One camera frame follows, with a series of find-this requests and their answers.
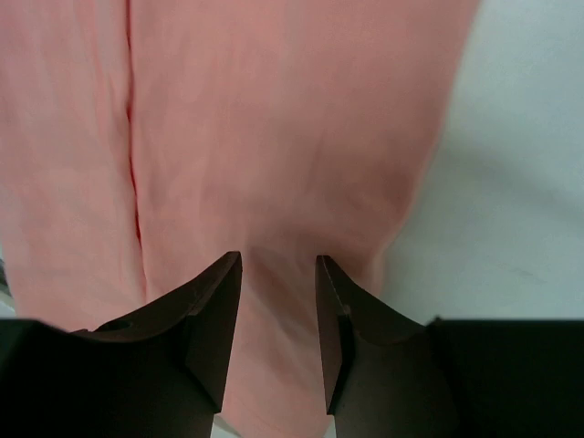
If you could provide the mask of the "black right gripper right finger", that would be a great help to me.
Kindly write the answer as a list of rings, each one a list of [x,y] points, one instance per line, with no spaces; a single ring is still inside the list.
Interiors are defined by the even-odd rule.
[[[326,410],[339,437],[580,437],[579,320],[422,325],[316,260]]]

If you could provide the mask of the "pink t-shirt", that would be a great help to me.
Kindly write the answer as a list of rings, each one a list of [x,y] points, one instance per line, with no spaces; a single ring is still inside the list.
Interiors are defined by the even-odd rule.
[[[4,1],[1,247],[23,317],[93,328],[222,254],[222,416],[320,437],[315,260],[378,293],[475,1]]]

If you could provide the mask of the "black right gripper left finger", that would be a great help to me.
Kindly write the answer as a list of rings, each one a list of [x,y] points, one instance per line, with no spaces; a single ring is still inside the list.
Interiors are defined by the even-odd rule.
[[[95,330],[1,323],[4,437],[207,437],[222,409],[242,257]]]

